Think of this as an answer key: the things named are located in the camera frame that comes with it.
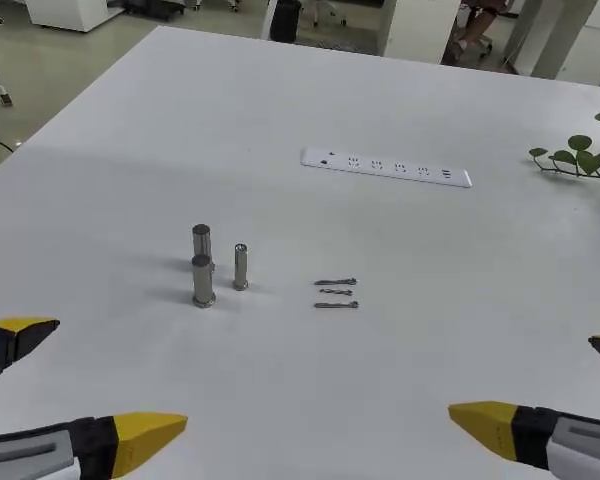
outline black trash bin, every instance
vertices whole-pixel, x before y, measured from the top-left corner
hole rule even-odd
[[[271,40],[283,43],[296,41],[301,9],[302,3],[298,0],[278,0],[269,31]]]

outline white desk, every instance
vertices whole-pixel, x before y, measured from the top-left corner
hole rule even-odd
[[[550,478],[446,409],[600,417],[600,182],[525,160],[600,145],[598,111],[593,87],[156,29],[0,167],[0,317],[62,322],[0,376],[0,432],[188,415],[133,480]],[[301,167],[307,145],[474,186]],[[190,303],[197,222],[209,310]],[[312,280],[349,275],[358,311],[311,307]]]

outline white cabinet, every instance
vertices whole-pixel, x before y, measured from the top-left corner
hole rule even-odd
[[[459,0],[385,0],[378,32],[384,57],[440,63]]]
[[[88,32],[122,12],[106,0],[26,0],[31,22],[47,27]]]

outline chair wheel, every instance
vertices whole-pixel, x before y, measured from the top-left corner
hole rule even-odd
[[[8,93],[0,95],[0,103],[3,107],[13,107],[13,101]]]

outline power strip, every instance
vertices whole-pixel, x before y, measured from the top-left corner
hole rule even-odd
[[[334,152],[321,148],[306,148],[302,152],[300,163],[306,167],[327,168],[341,172],[366,173],[455,187],[471,186],[471,179],[466,170],[414,165],[392,158],[362,157],[354,153]]]

